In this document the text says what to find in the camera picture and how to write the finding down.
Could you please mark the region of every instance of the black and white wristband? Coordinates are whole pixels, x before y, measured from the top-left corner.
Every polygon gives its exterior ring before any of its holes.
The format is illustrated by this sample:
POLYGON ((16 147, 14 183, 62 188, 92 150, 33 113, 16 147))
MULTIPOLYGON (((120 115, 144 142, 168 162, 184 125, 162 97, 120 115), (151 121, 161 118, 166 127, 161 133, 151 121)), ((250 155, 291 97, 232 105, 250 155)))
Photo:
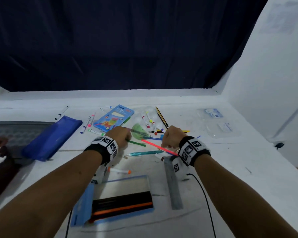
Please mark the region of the black and white wristband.
POLYGON ((210 151, 206 148, 206 145, 192 136, 184 137, 181 140, 179 147, 180 151, 178 152, 178 155, 180 156, 180 158, 186 166, 193 166, 195 160, 200 155, 211 155, 210 151))
POLYGON ((116 141, 108 136, 99 136, 94 139, 90 146, 88 146, 84 151, 94 150, 101 154, 103 161, 101 163, 105 164, 113 160, 118 152, 118 145, 116 141))

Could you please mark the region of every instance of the ruler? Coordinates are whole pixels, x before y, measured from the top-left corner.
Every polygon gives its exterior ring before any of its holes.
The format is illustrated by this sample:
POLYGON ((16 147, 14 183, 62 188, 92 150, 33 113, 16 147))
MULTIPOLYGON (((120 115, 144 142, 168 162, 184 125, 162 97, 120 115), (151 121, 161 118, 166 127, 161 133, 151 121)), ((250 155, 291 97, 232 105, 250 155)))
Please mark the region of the ruler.
POLYGON ((164 157, 163 162, 165 165, 165 171, 167 176, 167 183, 169 188, 171 208, 173 210, 183 209, 183 204, 180 196, 179 185, 177 177, 172 164, 173 156, 164 157))

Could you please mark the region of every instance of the backdrop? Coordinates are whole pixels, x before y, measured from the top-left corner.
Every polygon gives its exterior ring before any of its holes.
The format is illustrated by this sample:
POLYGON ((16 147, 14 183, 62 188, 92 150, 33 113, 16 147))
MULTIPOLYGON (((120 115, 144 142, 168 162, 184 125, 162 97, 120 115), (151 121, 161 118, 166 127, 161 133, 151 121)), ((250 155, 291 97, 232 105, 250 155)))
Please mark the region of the backdrop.
POLYGON ((0 0, 9 91, 210 88, 267 0, 0 0))

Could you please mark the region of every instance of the pencil case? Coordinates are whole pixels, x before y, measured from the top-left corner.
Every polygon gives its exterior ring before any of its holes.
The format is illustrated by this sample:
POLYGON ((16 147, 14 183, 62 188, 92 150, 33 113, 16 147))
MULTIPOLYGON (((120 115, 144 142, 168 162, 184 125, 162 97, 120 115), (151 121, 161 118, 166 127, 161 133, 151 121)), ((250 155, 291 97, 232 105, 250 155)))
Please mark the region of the pencil case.
POLYGON ((82 123, 81 120, 63 116, 24 147, 21 154, 33 160, 46 161, 50 159, 82 123))

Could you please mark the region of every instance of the white table surface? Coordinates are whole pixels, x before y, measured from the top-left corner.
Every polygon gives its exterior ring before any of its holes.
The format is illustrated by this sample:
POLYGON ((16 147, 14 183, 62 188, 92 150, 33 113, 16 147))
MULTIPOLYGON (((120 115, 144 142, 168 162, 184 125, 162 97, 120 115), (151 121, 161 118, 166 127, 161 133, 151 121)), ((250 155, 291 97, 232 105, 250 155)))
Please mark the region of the white table surface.
MULTIPOLYGON (((111 105, 122 104, 135 109, 136 113, 125 127, 132 127, 138 121, 144 107, 159 110, 169 125, 190 130, 190 135, 202 135, 200 140, 211 149, 212 157, 223 167, 253 187, 267 202, 298 231, 298 170, 268 143, 229 103, 216 96, 187 98, 156 98, 130 100, 109 99, 111 105), (207 135, 204 123, 197 115, 198 109, 218 108, 219 111, 241 132, 239 137, 214 139, 207 135)), ((105 103, 95 99, 60 100, 18 100, 0 101, 0 121, 53 121, 64 104, 69 108, 65 115, 85 121, 96 111, 95 118, 103 116, 99 110, 105 103)), ((80 128, 53 156, 54 161, 35 161, 24 167, 9 184, 0 197, 0 208, 24 189, 47 175, 60 165, 71 160, 88 146, 96 136, 90 132, 79 133, 80 128)), ((124 153, 155 150, 129 144, 124 153)), ((107 173, 108 180, 121 177, 148 175, 154 204, 154 212, 124 220, 108 222, 90 228, 70 228, 68 237, 213 237, 210 217, 203 192, 196 180, 189 176, 186 182, 179 182, 183 210, 172 210, 163 162, 155 156, 119 156, 115 167, 130 169, 131 175, 107 173)), ((210 202, 211 213, 217 237, 234 237, 210 202)), ((64 237, 67 225, 65 219, 56 237, 64 237)))

